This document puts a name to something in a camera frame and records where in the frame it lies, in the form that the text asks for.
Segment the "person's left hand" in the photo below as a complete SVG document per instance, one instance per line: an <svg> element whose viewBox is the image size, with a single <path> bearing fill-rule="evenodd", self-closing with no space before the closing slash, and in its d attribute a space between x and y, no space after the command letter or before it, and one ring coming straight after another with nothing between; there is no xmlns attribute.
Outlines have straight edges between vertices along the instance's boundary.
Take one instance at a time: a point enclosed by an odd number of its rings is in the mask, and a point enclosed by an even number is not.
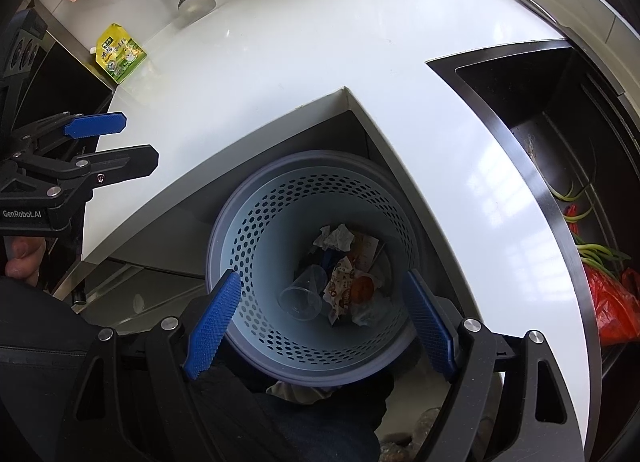
<svg viewBox="0 0 640 462"><path fill-rule="evenodd" d="M6 262L6 275L29 286L37 286L46 241L37 237L14 237L10 251L12 257Z"/></svg>

